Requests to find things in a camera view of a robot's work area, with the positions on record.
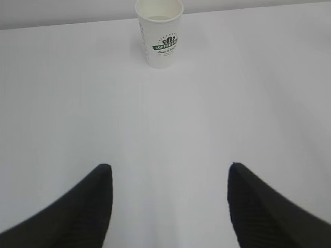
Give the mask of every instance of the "cup rim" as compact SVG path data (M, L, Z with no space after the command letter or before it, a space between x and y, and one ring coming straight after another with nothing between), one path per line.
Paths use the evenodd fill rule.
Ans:
M142 15L140 15L138 13L137 6L138 6L138 2L139 1L140 0L137 0L136 1L136 4L134 5L134 9L135 9L135 11L136 11L136 13L137 13L137 15L138 15L139 18L144 19L145 21L148 21L148 22L153 22L153 23L167 23L167 22L172 22L172 21L176 20L177 18L179 18L183 14L183 12L184 12L184 5L183 5L182 1L181 0L177 0L177 2L180 4L180 6L182 8L181 11L180 11L180 13L178 15L176 15L175 17L173 17L171 19L168 19L168 20L152 20L152 19L143 17Z

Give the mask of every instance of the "white wall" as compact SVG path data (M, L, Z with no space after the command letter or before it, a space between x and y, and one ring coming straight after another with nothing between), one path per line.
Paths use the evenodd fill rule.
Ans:
M136 0L0 0L0 29L133 18ZM185 12L320 2L319 0L183 0Z

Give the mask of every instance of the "white table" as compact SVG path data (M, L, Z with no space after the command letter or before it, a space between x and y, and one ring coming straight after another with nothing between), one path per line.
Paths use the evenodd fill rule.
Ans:
M164 70L137 20L0 31L0 231L99 163L105 247L238 247L233 161L331 222L330 27L331 3L187 14Z

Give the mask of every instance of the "paper coffee cup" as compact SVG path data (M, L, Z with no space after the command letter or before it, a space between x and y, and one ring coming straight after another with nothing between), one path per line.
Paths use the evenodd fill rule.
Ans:
M174 61L178 26L184 11L180 0L138 0L139 19L147 63L166 68Z

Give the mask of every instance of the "green label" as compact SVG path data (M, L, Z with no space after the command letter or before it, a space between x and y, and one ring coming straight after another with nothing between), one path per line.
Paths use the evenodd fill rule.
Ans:
M176 43L177 43L177 39L175 39L174 41L169 42L169 43L167 43L167 44L154 45L154 46L153 46L153 49L154 49L154 50L161 50L161 49L169 48L169 47L175 45Z

